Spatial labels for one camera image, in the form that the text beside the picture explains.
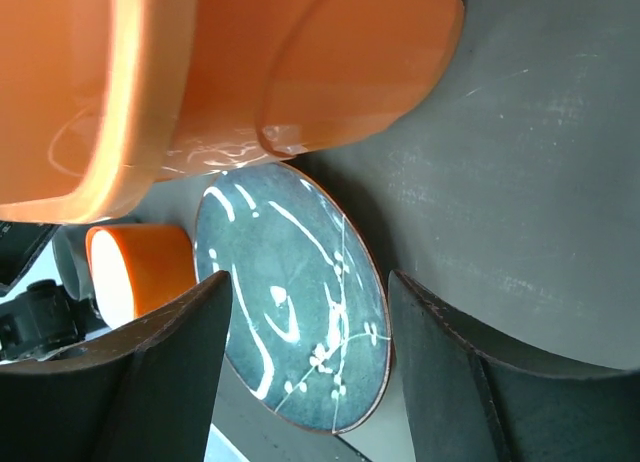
orange plastic container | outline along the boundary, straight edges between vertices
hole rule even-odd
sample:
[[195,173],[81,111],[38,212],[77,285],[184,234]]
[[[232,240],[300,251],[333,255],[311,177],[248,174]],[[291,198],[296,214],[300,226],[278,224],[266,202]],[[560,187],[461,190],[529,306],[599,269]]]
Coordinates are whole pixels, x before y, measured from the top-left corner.
[[86,223],[156,180],[388,127],[433,88],[460,0],[0,0],[0,219]]
[[168,304],[196,285],[191,241],[180,227],[92,227],[86,248],[98,309],[112,329]]

